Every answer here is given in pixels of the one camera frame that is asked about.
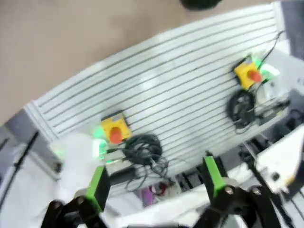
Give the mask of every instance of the red button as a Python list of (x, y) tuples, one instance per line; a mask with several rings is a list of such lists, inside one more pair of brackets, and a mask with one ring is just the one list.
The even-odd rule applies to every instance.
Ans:
[(110, 132), (110, 142), (112, 144), (120, 144), (123, 140), (122, 131), (119, 127), (114, 127)]
[(249, 70), (247, 73), (247, 76), (255, 82), (261, 82), (262, 81), (262, 75), (260, 72), (255, 71), (255, 70)]

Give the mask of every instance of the slatwall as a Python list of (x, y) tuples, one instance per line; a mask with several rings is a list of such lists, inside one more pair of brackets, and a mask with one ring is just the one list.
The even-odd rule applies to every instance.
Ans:
[(52, 142), (123, 110), (133, 134), (153, 132), (168, 160), (187, 161), (172, 160), (169, 173), (179, 173), (200, 163), (206, 149), (222, 153), (262, 130), (234, 133), (225, 109), (240, 86), (231, 67), (275, 39), (280, 17), (268, 4), (159, 34), (92, 65), (26, 111)]

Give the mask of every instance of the cable bundle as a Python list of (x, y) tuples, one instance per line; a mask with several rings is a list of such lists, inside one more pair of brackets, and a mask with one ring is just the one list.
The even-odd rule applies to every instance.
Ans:
[[(162, 157), (161, 142), (156, 135), (135, 135), (125, 142), (125, 148), (110, 149), (108, 152), (112, 152), (114, 150), (122, 150), (122, 152), (125, 154), (125, 158), (123, 158), (124, 161), (130, 161), (133, 165), (141, 165), (140, 167), (136, 167), (136, 175), (128, 181), (126, 185), (126, 189), (128, 191), (134, 191), (140, 188), (148, 177), (163, 178), (169, 183), (173, 182), (167, 176), (169, 162), (166, 158)], [(139, 174), (139, 169), (141, 167), (144, 168), (143, 175)], [(132, 181), (139, 180), (141, 178), (142, 181), (138, 187), (133, 190), (128, 189), (128, 186), (132, 183)]]

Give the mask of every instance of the green led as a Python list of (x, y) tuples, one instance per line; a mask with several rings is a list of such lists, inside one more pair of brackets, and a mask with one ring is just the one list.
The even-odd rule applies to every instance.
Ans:
[(102, 129), (102, 127), (99, 127), (98, 129), (96, 129), (94, 132), (93, 132), (93, 137), (94, 138), (102, 138), (104, 137), (105, 135), (105, 132), (104, 130)]

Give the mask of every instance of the black object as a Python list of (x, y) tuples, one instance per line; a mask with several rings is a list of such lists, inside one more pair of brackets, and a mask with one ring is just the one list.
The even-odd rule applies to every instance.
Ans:
[(279, 102), (275, 106), (266, 109), (261, 114), (257, 115), (257, 123), (259, 125), (263, 125), (268, 121), (272, 120), (276, 117), (281, 111), (286, 109), (290, 105), (290, 100), (286, 100), (284, 102)]
[(255, 165), (255, 159), (252, 157), (252, 155), (248, 152), (240, 152), (239, 154), (240, 158), (242, 159), (243, 162), (247, 164), (247, 167), (251, 170), (255, 178), (260, 182), (260, 184), (265, 188), (265, 191), (267, 192), (268, 196), (272, 199), (273, 204), (281, 214), (285, 224), (289, 228), (294, 228), (293, 222), (291, 217), (287, 214), (285, 211), (282, 201), (280, 199), (280, 196), (277, 194), (274, 194), (269, 186), (267, 185), (266, 181), (262, 177), (262, 175), (259, 173), (259, 171), (256, 168)]
[(4, 193), (3, 193), (1, 201), (0, 201), (0, 211), (1, 211), (1, 208), (3, 206), (4, 200), (6, 198), (6, 195), (8, 194), (8, 192), (10, 190), (10, 187), (11, 187), (11, 185), (12, 185), (12, 183), (13, 183), (16, 175), (17, 175), (17, 172), (20, 170), (21, 165), (23, 164), (23, 161), (24, 161), (25, 157), (29, 154), (29, 150), (32, 148), (32, 146), (35, 143), (35, 140), (37, 139), (38, 135), (39, 135), (39, 132), (38, 131), (35, 132), (35, 134), (33, 135), (33, 137), (30, 139), (30, 141), (29, 141), (26, 149), (24, 150), (22, 156), (19, 158), (18, 162), (14, 164), (15, 170), (14, 170), (14, 172), (13, 172), (11, 178), (10, 178), (9, 183), (7, 184), (7, 186), (6, 186), (5, 190), (4, 190)]
[(262, 186), (253, 186), (248, 192), (227, 185), (206, 208), (193, 228), (219, 227), (228, 215), (240, 215), (247, 227), (280, 228), (267, 191)]
[(271, 175), (271, 178), (272, 178), (273, 181), (277, 181), (280, 178), (280, 174), (275, 172)]
[[(240, 215), (249, 228), (280, 228), (271, 200), (263, 186), (249, 191), (227, 185), (218, 192), (211, 204), (200, 216), (193, 228), (218, 227), (228, 215)], [(58, 200), (50, 202), (41, 228), (76, 228), (86, 224), (88, 228), (107, 228), (93, 204), (85, 197), (74, 198), (64, 205)], [(156, 226), (130, 225), (130, 228), (188, 228), (179, 224)]]
[(246, 90), (237, 91), (230, 99), (227, 113), (236, 129), (243, 129), (255, 120), (255, 98)]
[(188, 10), (207, 10), (216, 7), (221, 0), (180, 0)]
[(119, 171), (113, 172), (110, 175), (110, 183), (111, 185), (116, 185), (134, 178), (136, 178), (136, 168), (131, 165)]
[(263, 145), (257, 138), (251, 139), (250, 144), (252, 144), (258, 150), (257, 154), (261, 153), (267, 148), (267, 146)]
[(182, 177), (184, 178), (185, 182), (187, 183), (188, 187), (190, 189), (193, 189), (193, 185), (191, 184), (190, 180), (188, 179), (187, 175), (183, 172), (182, 174)]
[(58, 200), (50, 202), (41, 228), (76, 228), (80, 224), (88, 228), (107, 227), (91, 202), (82, 196), (66, 205)]
[(135, 135), (125, 142), (123, 150), (126, 158), (133, 164), (152, 165), (162, 155), (161, 142), (154, 134)]
[(5, 144), (7, 144), (7, 142), (9, 141), (10, 139), (5, 139), (3, 140), (3, 142), (0, 144), (0, 151), (3, 149), (3, 147), (5, 146)]
[[(122, 150), (125, 154), (123, 161), (128, 160), (132, 164), (141, 165), (143, 167), (144, 174), (140, 175), (136, 168), (136, 177), (129, 179), (126, 184), (128, 191), (134, 191), (140, 188), (145, 180), (148, 178), (148, 167), (152, 171), (152, 174), (156, 174), (158, 177), (163, 178), (173, 184), (174, 182), (167, 176), (169, 162), (166, 158), (162, 157), (161, 142), (154, 134), (139, 134), (135, 135), (125, 142), (125, 148), (109, 149), (107, 152), (114, 152), (116, 150)], [(134, 180), (142, 179), (139, 186), (135, 189), (128, 189), (130, 183)]]

